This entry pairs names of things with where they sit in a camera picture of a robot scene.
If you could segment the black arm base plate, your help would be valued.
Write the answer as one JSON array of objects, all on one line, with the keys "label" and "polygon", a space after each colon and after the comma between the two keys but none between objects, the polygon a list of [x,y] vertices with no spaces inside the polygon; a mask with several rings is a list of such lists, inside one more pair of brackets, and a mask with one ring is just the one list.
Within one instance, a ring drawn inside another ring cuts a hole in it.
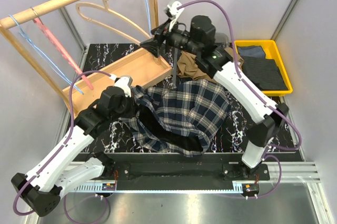
[{"label": "black arm base plate", "polygon": [[253,171],[245,171],[241,154],[206,153],[194,158],[179,154],[107,154],[118,172],[117,192],[141,194],[239,194],[242,184],[304,182],[299,158],[276,154]]}]

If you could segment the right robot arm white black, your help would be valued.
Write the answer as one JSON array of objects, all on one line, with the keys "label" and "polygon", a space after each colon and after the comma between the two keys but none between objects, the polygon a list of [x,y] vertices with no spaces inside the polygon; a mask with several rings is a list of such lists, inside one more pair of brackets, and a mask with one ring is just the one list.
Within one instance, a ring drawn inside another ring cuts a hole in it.
[{"label": "right robot arm white black", "polygon": [[189,31],[180,30],[179,23],[169,18],[151,31],[152,38],[140,47],[159,57],[162,44],[196,56],[198,68],[225,87],[246,109],[255,125],[246,135],[248,143],[239,166],[239,174],[251,180],[258,173],[268,144],[285,124],[289,108],[266,97],[242,72],[236,69],[233,58],[215,44],[216,28],[209,17],[194,16]]}]

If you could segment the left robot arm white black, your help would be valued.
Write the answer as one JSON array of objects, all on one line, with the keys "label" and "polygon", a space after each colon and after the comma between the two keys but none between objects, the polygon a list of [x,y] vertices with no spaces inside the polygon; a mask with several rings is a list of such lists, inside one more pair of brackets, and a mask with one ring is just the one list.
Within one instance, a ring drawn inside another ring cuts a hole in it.
[{"label": "left robot arm white black", "polygon": [[11,183],[17,194],[13,211],[18,216],[48,215],[61,199],[91,179],[107,180],[114,176],[114,160],[103,152],[95,153],[85,163],[66,171],[74,158],[101,133],[110,123],[134,111],[134,100],[128,86],[109,86],[72,118],[70,128],[63,139],[27,173],[16,173]]}]

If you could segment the navy plaid skirt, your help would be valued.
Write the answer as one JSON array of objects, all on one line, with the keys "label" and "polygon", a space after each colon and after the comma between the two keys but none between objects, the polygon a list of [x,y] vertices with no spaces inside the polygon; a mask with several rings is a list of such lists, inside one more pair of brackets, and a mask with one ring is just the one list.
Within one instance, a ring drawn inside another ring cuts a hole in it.
[{"label": "navy plaid skirt", "polygon": [[231,108],[227,90],[205,79],[174,89],[135,86],[131,91],[136,112],[121,121],[140,146],[155,152],[202,155]]}]

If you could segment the light wooden hanger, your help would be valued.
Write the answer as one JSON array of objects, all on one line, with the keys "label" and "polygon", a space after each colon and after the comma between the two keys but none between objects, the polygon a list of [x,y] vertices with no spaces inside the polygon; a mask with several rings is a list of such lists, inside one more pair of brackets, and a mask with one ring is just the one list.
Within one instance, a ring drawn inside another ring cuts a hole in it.
[{"label": "light wooden hanger", "polygon": [[106,15],[109,15],[110,17],[113,18],[114,21],[118,20],[121,21],[122,23],[126,24],[127,27],[131,29],[135,29],[138,31],[141,35],[143,35],[145,38],[150,38],[150,35],[148,32],[146,32],[143,28],[141,28],[137,23],[132,21],[131,19],[127,18],[126,16],[122,15],[121,13],[111,9],[109,5],[110,0],[101,0],[101,4],[96,4],[93,2],[79,2],[76,3],[75,8],[77,11],[77,14],[85,21],[98,25],[106,30],[112,31],[121,37],[125,38],[129,42],[133,42],[135,44],[140,44],[140,40],[135,38],[134,36],[124,32],[123,30],[120,30],[116,27],[116,25],[113,25],[112,23],[108,22],[102,22],[98,20],[97,18],[94,17],[89,17],[84,14],[83,9],[93,9],[97,10],[99,12],[105,13]]}]

